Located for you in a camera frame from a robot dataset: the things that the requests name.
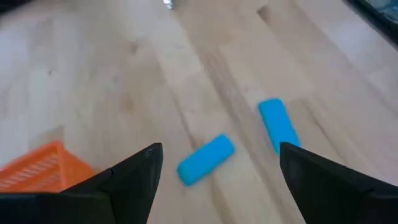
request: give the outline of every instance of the metal object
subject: metal object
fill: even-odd
[[[163,3],[166,5],[167,9],[174,9],[174,0],[163,0]]]

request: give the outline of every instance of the blue sponge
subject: blue sponge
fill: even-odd
[[[184,159],[178,165],[177,172],[185,185],[192,185],[225,161],[233,152],[232,142],[227,136],[220,134]]]
[[[275,152],[279,154],[281,142],[300,146],[300,140],[280,99],[273,98],[259,103],[259,111]]]

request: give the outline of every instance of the orange basket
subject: orange basket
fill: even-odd
[[[60,192],[94,175],[91,167],[52,141],[0,170],[0,192]]]

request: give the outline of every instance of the blue block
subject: blue block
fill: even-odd
[[[300,140],[280,99],[273,98],[259,103],[259,111],[275,152],[279,154],[281,142],[300,146]]]
[[[184,159],[178,165],[177,172],[185,185],[192,185],[224,162],[233,152],[232,142],[227,136],[220,134]]]

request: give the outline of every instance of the blue foam block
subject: blue foam block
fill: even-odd
[[[227,136],[220,134],[184,159],[178,165],[177,172],[185,185],[192,185],[225,161],[233,152],[232,142]]]
[[[259,111],[275,152],[279,153],[281,142],[300,146],[300,140],[280,99],[273,98],[259,103]]]

